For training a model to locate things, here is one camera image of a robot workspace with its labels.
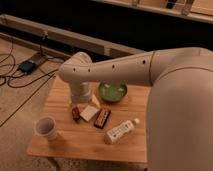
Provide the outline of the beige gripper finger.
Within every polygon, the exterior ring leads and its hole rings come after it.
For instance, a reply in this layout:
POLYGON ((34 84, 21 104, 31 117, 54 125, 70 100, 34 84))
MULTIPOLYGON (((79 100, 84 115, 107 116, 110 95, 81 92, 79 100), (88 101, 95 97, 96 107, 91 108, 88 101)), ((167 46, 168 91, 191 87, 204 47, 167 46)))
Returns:
POLYGON ((93 105, 97 106, 98 108, 101 107, 99 100, 97 99, 97 97, 94 94, 92 95, 91 103, 93 105))

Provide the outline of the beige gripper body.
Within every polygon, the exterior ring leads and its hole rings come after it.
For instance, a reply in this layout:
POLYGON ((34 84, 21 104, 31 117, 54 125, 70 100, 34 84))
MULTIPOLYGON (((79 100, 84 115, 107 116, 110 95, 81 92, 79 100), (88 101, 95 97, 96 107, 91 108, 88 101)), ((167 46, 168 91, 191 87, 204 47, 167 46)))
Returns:
POLYGON ((92 91, 88 82, 69 85, 73 103, 86 103, 91 99, 92 91))

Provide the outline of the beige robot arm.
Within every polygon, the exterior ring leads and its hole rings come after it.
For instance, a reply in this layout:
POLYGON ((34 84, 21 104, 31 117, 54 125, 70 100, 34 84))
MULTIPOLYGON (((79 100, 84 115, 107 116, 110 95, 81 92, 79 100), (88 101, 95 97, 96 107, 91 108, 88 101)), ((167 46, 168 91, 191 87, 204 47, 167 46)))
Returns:
POLYGON ((149 86, 148 171, 213 171, 213 51, 156 50, 96 63, 78 52, 59 76, 76 102, 90 97, 91 82, 149 86))

